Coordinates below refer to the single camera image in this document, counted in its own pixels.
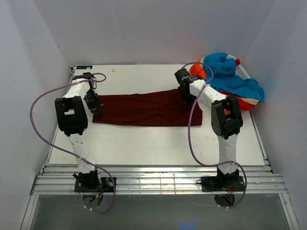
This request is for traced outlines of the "dark red t shirt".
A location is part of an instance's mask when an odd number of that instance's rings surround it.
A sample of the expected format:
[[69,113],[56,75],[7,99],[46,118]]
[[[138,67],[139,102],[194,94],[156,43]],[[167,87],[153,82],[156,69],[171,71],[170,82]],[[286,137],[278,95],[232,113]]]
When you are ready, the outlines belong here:
[[94,115],[92,122],[118,126],[186,127],[193,106],[183,102],[179,89],[99,97],[103,115]]

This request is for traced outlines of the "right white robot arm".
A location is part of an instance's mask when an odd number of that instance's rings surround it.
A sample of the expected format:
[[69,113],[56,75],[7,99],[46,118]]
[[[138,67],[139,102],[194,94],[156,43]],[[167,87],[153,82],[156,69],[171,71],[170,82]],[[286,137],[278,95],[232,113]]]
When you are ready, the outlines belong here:
[[211,127],[218,137],[219,162],[214,165],[217,175],[201,177],[197,184],[204,192],[243,191],[245,184],[236,161],[236,142],[243,126],[238,99],[216,91],[200,76],[191,76],[185,68],[178,70],[175,78],[183,102],[195,107],[202,101],[210,108]]

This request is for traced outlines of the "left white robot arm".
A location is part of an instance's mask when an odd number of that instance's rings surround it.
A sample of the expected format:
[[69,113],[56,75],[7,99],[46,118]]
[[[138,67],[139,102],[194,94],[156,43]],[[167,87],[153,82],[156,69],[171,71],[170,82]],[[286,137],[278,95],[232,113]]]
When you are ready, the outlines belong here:
[[90,191],[101,188],[102,180],[98,177],[95,166],[85,162],[89,155],[86,150],[84,137],[88,128],[86,109],[94,116],[103,114],[103,102],[96,93],[96,77],[90,72],[73,77],[68,92],[55,100],[56,116],[59,129],[67,136],[76,154],[78,174],[74,177],[79,185]]

